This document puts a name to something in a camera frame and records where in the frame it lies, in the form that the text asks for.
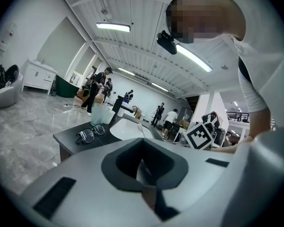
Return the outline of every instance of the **camera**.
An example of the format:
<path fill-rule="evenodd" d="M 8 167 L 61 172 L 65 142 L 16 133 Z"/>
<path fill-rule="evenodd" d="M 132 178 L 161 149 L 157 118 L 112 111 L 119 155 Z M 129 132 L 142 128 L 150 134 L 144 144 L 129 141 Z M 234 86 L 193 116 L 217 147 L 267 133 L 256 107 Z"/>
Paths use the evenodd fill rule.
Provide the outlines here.
<path fill-rule="evenodd" d="M 158 33 L 157 43 L 172 55 L 177 54 L 177 48 L 176 44 L 174 43 L 174 39 L 172 38 L 172 36 L 167 34 L 165 30 L 163 30 L 161 33 Z"/>

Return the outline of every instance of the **black table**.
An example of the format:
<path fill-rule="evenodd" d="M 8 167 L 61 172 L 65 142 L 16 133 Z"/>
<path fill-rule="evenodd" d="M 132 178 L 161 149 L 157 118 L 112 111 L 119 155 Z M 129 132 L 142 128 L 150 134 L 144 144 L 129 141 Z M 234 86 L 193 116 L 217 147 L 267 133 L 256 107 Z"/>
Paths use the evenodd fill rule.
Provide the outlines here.
<path fill-rule="evenodd" d="M 113 127 L 116 123 L 118 123 L 122 118 L 130 120 L 135 123 L 140 123 L 147 129 L 149 129 L 154 137 L 154 139 L 162 140 L 162 137 L 159 135 L 159 133 L 155 130 L 153 126 L 151 126 L 149 123 L 138 120 L 136 118 L 133 118 L 127 114 L 124 114 L 123 117 L 116 116 L 115 119 L 113 119 L 110 124 L 103 124 L 105 133 L 103 135 L 97 135 L 95 134 L 95 139 L 93 142 L 89 144 L 82 144 L 80 143 L 77 145 L 75 141 L 79 139 L 79 136 L 76 136 L 76 134 L 83 129 L 91 128 L 92 125 L 90 122 L 78 125 L 76 127 L 70 128 L 65 131 L 61 131 L 59 133 L 56 133 L 53 135 L 53 138 L 59 143 L 60 145 L 60 158 L 61 161 L 65 160 L 66 158 L 70 157 L 73 154 L 76 154 L 80 151 L 92 149 L 96 147 L 100 147 L 103 145 L 108 145 L 117 141 L 120 141 L 117 137 L 113 136 L 110 132 L 110 128 Z"/>

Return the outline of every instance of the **cable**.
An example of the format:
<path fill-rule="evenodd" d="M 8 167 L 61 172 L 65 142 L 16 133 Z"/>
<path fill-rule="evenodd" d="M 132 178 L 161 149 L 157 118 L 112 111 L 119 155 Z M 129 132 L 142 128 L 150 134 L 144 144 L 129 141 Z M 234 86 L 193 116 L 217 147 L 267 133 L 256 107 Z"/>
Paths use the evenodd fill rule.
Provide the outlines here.
<path fill-rule="evenodd" d="M 86 108 L 84 108 L 84 107 L 81 107 L 81 106 L 79 106 L 79 105 L 75 105 L 75 104 L 65 104 L 66 106 L 68 106 L 68 105 L 72 105 L 72 106 L 74 106 L 75 108 L 83 108 L 83 109 L 86 109 Z"/>

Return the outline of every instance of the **eyeglasses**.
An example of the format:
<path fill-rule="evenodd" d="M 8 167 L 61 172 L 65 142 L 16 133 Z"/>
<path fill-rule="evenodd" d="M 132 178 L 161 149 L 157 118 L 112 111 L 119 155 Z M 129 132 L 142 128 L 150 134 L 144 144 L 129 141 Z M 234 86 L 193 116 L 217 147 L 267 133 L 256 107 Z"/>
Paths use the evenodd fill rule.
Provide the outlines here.
<path fill-rule="evenodd" d="M 103 135 L 105 133 L 105 130 L 103 128 L 102 124 L 96 124 L 92 130 L 95 131 L 95 133 L 97 133 L 98 135 Z"/>
<path fill-rule="evenodd" d="M 78 132 L 76 134 L 76 136 L 80 136 L 80 138 L 76 140 L 76 144 L 79 145 L 80 144 L 80 140 L 81 140 L 81 143 L 83 145 L 84 144 L 89 144 L 89 143 L 93 142 L 94 139 L 95 139 L 95 135 L 94 135 L 93 131 L 96 134 L 98 134 L 98 135 L 103 135 L 105 133 L 103 125 L 102 124 L 97 124 L 93 128 L 91 128 L 91 129 L 87 128 L 87 129 L 84 129 L 84 130 Z"/>

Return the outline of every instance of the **fluorescent light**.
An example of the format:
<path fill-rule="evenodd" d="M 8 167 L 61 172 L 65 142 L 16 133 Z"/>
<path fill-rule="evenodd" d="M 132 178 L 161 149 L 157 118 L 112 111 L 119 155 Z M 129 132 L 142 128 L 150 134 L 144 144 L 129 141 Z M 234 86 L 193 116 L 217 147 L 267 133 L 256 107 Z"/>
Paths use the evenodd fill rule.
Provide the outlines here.
<path fill-rule="evenodd" d="M 129 25 L 113 24 L 113 23 L 96 23 L 98 28 L 114 29 L 124 32 L 130 32 L 131 27 Z"/>
<path fill-rule="evenodd" d="M 195 54 L 191 53 L 187 49 L 185 49 L 180 44 L 176 45 L 177 51 L 187 56 L 189 59 L 191 59 L 193 62 L 197 63 L 200 67 L 202 67 L 205 71 L 210 72 L 213 69 L 210 68 L 209 65 L 207 65 L 203 60 L 201 60 L 199 57 L 197 57 Z"/>
<path fill-rule="evenodd" d="M 132 72 L 127 71 L 127 70 L 124 70 L 124 69 L 122 69 L 122 68 L 120 68 L 120 67 L 119 67 L 119 70 L 124 71 L 125 73 L 128 73 L 128 74 L 134 76 L 134 74 L 133 74 Z"/>
<path fill-rule="evenodd" d="M 163 91 L 168 92 L 168 90 L 166 90 L 166 89 L 165 89 L 165 88 L 163 88 L 163 87 L 160 87 L 160 86 L 159 86 L 159 85 L 157 85 L 157 84 L 154 84 L 153 82 L 152 82 L 152 85 L 154 85 L 155 87 L 158 87 L 158 88 L 162 89 Z"/>

